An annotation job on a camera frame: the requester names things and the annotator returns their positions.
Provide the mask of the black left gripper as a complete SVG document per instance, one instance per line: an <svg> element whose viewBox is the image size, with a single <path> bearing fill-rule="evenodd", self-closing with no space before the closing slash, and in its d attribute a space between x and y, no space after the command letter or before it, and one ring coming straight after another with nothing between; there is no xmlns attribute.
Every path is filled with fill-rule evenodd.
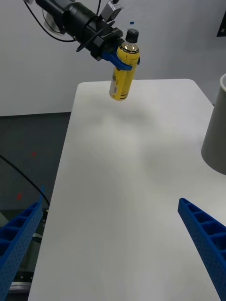
<svg viewBox="0 0 226 301"><path fill-rule="evenodd" d="M116 49L123 43L123 32L115 27L109 27L95 37L90 44L90 54L97 60L105 60L110 62L118 70L130 71L132 67L123 63L117 56ZM140 57L137 61L137 65L140 64Z"/></svg>

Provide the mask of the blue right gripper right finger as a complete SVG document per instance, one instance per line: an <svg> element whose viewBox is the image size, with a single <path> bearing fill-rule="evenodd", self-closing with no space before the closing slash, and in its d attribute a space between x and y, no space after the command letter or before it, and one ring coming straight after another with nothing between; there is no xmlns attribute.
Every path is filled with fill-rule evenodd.
<svg viewBox="0 0 226 301"><path fill-rule="evenodd" d="M179 199L178 213L220 300L226 300L226 227L185 198Z"/></svg>

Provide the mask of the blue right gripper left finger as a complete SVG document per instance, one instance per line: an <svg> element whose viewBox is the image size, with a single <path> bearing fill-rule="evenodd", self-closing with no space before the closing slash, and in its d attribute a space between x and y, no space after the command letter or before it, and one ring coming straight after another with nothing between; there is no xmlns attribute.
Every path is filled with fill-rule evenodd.
<svg viewBox="0 0 226 301"><path fill-rule="evenodd" d="M37 202L0 229L0 299L2 301L8 294L42 216L41 202Z"/></svg>

